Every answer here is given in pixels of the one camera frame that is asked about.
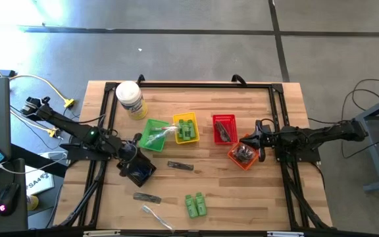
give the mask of white container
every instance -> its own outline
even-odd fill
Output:
[[[142,119],[147,114],[143,94],[133,81],[125,81],[116,88],[116,96],[131,119]]]

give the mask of green object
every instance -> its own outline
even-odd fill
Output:
[[[165,126],[169,126],[169,123],[155,119],[148,119],[143,131],[143,136],[139,141],[139,146],[153,151],[162,151],[166,137],[156,139],[151,144],[147,144],[147,140],[150,136],[156,136],[157,134],[164,132],[164,130],[153,130],[152,128],[162,128]]]
[[[198,215],[207,215],[207,208],[205,207],[204,197],[203,194],[201,194],[201,192],[197,192],[197,194],[195,195],[195,203],[197,204]]]
[[[179,134],[178,134],[178,137],[179,138],[182,138],[182,126],[184,125],[184,120],[183,119],[180,119],[179,120]]]
[[[182,136],[184,141],[190,141],[190,127],[188,126],[187,122],[184,122],[184,125],[182,126]]]
[[[187,206],[189,217],[198,217],[197,207],[195,206],[194,199],[191,197],[191,195],[185,196],[185,205]]]
[[[188,120],[188,126],[189,126],[189,136],[190,138],[195,138],[195,127],[194,123],[191,119]]]

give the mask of yellow basket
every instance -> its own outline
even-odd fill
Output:
[[[185,143],[190,143],[190,142],[198,142],[200,140],[200,134],[198,133],[198,125],[197,125],[197,119],[195,117],[195,113],[190,112],[190,113],[174,115],[174,124],[178,124],[180,119],[183,119],[184,121],[188,121],[191,119],[193,121],[194,128],[195,128],[195,138],[190,141],[184,141],[183,139],[179,138],[178,133],[175,132],[176,143],[185,144]]]

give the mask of black metal frame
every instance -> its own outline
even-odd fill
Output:
[[[277,112],[277,106],[276,106],[276,99],[275,96],[277,94],[281,110],[282,110],[282,118],[283,118],[283,125],[289,126],[289,116],[288,111],[286,108],[286,101],[284,98],[284,90],[282,84],[248,84],[245,82],[245,80],[235,74],[232,77],[231,82],[239,82],[239,83],[204,83],[204,82],[144,82],[145,78],[143,75],[140,75],[138,78],[138,85],[141,88],[258,88],[258,89],[267,89],[269,98],[270,98],[270,105],[272,110],[272,117],[274,121],[274,125],[276,128],[276,131],[280,131],[279,126],[279,115]],[[107,102],[109,94],[119,85],[117,82],[107,82],[105,84],[105,91],[103,94],[103,100],[101,105],[101,112],[100,115],[105,114],[106,108],[107,108]],[[116,106],[118,104],[118,99],[116,96],[113,96],[113,103],[111,107],[111,114],[109,117],[108,122],[108,129],[113,129],[114,124],[114,118],[116,113]],[[297,161],[287,161],[286,159],[280,159],[280,157],[283,157],[283,151],[280,151],[278,148],[275,149],[276,158],[280,162],[280,168],[282,170],[282,180],[284,185],[284,193],[286,197],[286,205],[288,207],[288,217],[290,222],[290,228],[292,232],[303,232],[305,236],[379,236],[377,234],[367,234],[367,233],[359,233],[359,232],[346,232],[346,231],[340,231],[336,230],[334,228],[329,228],[324,223],[322,223],[319,219],[314,220],[311,218],[311,221],[317,228],[310,228],[309,227],[309,218],[314,217],[315,213],[313,213],[313,210],[303,197],[302,192],[302,186],[301,186],[301,179],[299,175],[299,169],[297,166]],[[89,185],[91,184],[91,180],[94,176],[94,170],[96,166],[97,161],[90,161],[89,166],[89,172],[88,172],[88,178],[86,180],[86,190],[89,188]],[[288,170],[288,163],[291,163],[292,171],[293,171],[293,179],[289,175]],[[101,192],[103,188],[103,179],[104,179],[105,171],[103,171],[103,176],[101,177],[101,183],[97,188],[97,193],[95,197],[95,205],[93,207],[93,213],[91,216],[91,221],[88,225],[84,225],[85,223],[85,216],[87,212],[87,204],[85,208],[83,208],[83,211],[80,214],[78,226],[81,226],[82,228],[92,228],[96,229],[97,224],[97,216],[99,213],[99,206],[101,202]],[[301,220],[302,225],[299,226],[296,218],[295,218],[295,210],[293,208],[293,200],[291,194],[294,194],[294,196],[297,198],[299,202],[300,212],[301,212]],[[170,234],[169,230],[117,230],[115,231],[118,234],[121,235],[151,235],[151,236],[162,236],[164,234]],[[177,230],[175,234],[186,234],[187,236],[267,236],[270,235],[270,232],[258,230],[258,231],[233,231],[233,230]]]

